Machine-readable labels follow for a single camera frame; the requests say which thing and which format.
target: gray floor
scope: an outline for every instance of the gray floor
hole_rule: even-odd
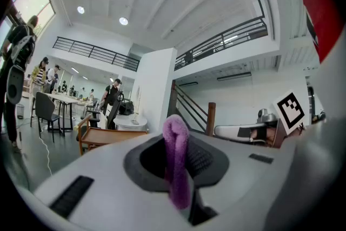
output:
[[[22,141],[19,140],[19,129],[17,130],[17,143],[20,151],[14,151],[7,134],[2,134],[0,140],[0,151],[3,157],[3,163],[7,169],[13,182],[28,188],[33,192],[45,179],[50,176],[48,168],[48,151],[49,151],[49,167],[52,174],[62,169],[78,157],[79,146],[76,141],[76,131],[65,133],[65,137],[59,136],[59,132],[54,133],[55,143],[52,140],[52,133],[45,128],[46,121],[41,123],[43,132],[41,137],[46,146],[42,143],[38,136],[37,118],[33,118],[32,128],[30,127],[29,100],[22,98],[20,104],[24,105],[24,120],[17,120],[17,127],[21,125]],[[80,115],[73,114],[77,120],[73,121],[76,125],[80,121]],[[70,120],[65,119],[65,126],[70,126]]]

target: purple fuzzy object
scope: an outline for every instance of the purple fuzzy object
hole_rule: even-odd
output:
[[[185,209],[190,204],[185,168],[189,129],[180,116],[172,115],[163,124],[163,137],[167,155],[166,177],[170,183],[169,197],[178,209]]]

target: round light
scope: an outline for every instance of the round light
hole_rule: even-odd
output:
[[[82,6],[78,6],[77,8],[77,11],[80,13],[80,14],[83,14],[85,11],[84,11],[84,8]]]
[[[121,24],[123,24],[123,25],[128,25],[128,23],[129,23],[128,19],[125,18],[125,17],[121,17],[121,18],[119,19],[119,22],[120,22]]]

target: qr code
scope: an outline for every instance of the qr code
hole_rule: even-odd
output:
[[[278,107],[289,129],[304,117],[304,112],[293,93],[278,102]]]

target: red shirt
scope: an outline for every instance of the red shirt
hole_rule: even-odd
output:
[[[322,63],[339,38],[344,22],[333,0],[303,2],[314,25],[318,39],[318,45],[315,47]]]

